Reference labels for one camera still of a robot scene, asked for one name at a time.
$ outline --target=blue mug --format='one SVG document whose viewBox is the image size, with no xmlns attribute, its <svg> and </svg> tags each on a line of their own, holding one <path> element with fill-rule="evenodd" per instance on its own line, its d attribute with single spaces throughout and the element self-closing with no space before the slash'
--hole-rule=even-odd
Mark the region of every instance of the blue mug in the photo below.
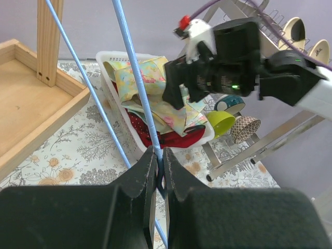
<svg viewBox="0 0 332 249">
<path fill-rule="evenodd" d="M 234 95 L 223 95 L 214 105 L 214 110 L 224 110 L 232 115 L 235 115 L 244 107 L 245 103 L 241 97 Z"/>
</svg>

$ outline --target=red tip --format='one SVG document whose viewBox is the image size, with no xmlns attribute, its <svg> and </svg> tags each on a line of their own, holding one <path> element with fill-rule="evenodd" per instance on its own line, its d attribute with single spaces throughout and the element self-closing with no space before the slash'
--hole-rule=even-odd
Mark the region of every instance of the red tip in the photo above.
<svg viewBox="0 0 332 249">
<path fill-rule="evenodd" d="M 187 26 L 190 24 L 190 16 L 184 16 L 181 21 L 180 21 L 180 26 L 179 28 L 181 30 L 185 30 Z"/>
</svg>

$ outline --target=white basket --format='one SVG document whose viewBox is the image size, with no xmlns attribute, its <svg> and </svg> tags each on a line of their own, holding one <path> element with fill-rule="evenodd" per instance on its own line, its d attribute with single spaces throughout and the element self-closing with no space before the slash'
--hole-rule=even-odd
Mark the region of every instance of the white basket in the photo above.
<svg viewBox="0 0 332 249">
<path fill-rule="evenodd" d="M 145 61 L 158 57 L 158 56 L 152 56 L 151 54 L 140 54 L 140 53 L 137 53 L 136 56 L 138 61 Z M 105 97 L 107 98 L 109 105 L 112 109 L 112 116 L 113 118 L 116 118 L 120 126 L 123 127 L 122 131 L 127 139 L 130 150 L 133 153 L 134 158 L 136 160 L 139 160 L 143 155 L 143 153 L 145 152 L 145 150 L 147 149 L 147 147 L 145 147 L 138 133 L 133 128 L 126 110 L 121 106 L 119 95 L 117 94 L 108 76 L 106 68 L 104 67 L 103 64 L 103 62 L 105 61 L 129 61 L 128 54 L 126 52 L 118 52 L 118 51 L 100 51 L 96 55 L 96 60 L 101 70 L 102 88 Z M 209 122 L 207 122 L 205 124 L 205 127 L 206 127 L 205 133 L 203 134 L 203 137 L 199 141 L 192 144 L 188 148 L 171 148 L 173 152 L 176 153 L 181 150 L 200 146 L 212 140 L 214 137 L 214 130 L 212 126 L 210 125 Z"/>
</svg>

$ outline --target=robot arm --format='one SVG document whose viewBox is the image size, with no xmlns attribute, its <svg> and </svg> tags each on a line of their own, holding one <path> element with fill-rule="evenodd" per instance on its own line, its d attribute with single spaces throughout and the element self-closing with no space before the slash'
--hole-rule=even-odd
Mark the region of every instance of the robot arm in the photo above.
<svg viewBox="0 0 332 249">
<path fill-rule="evenodd" d="M 332 72 L 294 50 L 261 58 L 257 18 L 236 19 L 211 27 L 184 17 L 174 33 L 187 43 L 186 54 L 164 65 L 163 100 L 181 109 L 180 85 L 191 102 L 210 93 L 248 96 L 256 86 L 259 100 L 272 96 L 332 119 Z"/>
</svg>

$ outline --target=lime green bowl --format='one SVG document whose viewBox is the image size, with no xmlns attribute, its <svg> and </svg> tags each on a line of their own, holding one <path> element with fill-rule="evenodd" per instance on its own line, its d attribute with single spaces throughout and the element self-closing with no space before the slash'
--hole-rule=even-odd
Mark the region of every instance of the lime green bowl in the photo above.
<svg viewBox="0 0 332 249">
<path fill-rule="evenodd" d="M 206 115 L 214 130 L 214 139 L 225 134 L 235 123 L 235 117 L 223 110 L 213 110 Z"/>
</svg>

